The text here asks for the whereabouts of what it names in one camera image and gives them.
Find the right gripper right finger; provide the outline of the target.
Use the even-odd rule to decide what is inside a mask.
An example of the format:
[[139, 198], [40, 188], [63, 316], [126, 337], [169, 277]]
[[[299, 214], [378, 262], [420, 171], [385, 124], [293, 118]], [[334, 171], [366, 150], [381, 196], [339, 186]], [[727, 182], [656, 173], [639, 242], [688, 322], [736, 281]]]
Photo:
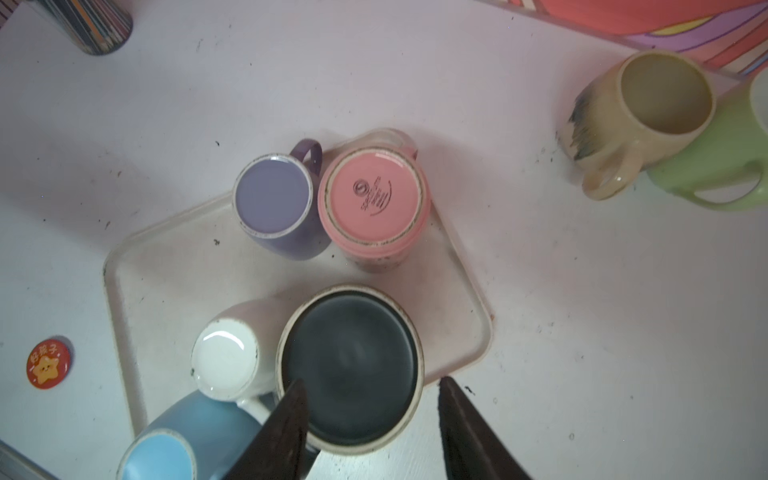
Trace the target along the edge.
[[531, 480], [452, 377], [440, 379], [438, 411], [448, 479]]

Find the cream round mug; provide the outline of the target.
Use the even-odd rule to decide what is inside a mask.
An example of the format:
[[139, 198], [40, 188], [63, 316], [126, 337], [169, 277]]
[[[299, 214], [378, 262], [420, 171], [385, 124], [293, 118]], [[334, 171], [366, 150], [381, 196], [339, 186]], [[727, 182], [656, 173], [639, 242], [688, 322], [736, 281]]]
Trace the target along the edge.
[[592, 80], [576, 96], [557, 138], [583, 172], [583, 193], [606, 200], [645, 168], [690, 145], [715, 110], [715, 91], [697, 64], [648, 50]]

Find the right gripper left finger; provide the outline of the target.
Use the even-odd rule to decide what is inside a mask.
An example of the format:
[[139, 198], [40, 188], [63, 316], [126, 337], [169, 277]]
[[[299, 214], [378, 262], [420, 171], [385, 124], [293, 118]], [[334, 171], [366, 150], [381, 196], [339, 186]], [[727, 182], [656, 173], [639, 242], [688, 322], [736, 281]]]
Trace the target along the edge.
[[308, 427], [307, 389], [299, 379], [224, 479], [302, 479]]

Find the black mug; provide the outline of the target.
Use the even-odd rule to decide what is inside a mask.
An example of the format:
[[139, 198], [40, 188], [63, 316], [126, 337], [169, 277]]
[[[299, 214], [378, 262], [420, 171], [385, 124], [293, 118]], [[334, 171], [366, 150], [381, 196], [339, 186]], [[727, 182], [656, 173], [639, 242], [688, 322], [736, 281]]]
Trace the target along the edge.
[[422, 344], [389, 295], [334, 285], [298, 307], [281, 334], [278, 396], [296, 381], [307, 391], [309, 448], [371, 453], [399, 436], [416, 412], [425, 385]]

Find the light green mug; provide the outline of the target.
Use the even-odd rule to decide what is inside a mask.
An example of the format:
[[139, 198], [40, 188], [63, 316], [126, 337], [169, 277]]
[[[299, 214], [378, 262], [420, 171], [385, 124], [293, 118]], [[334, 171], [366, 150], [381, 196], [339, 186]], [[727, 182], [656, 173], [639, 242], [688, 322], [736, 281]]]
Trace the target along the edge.
[[[715, 115], [689, 146], [648, 169], [660, 189], [716, 211], [741, 211], [767, 203], [767, 71], [724, 94]], [[740, 198], [716, 203], [697, 195], [756, 178]]]

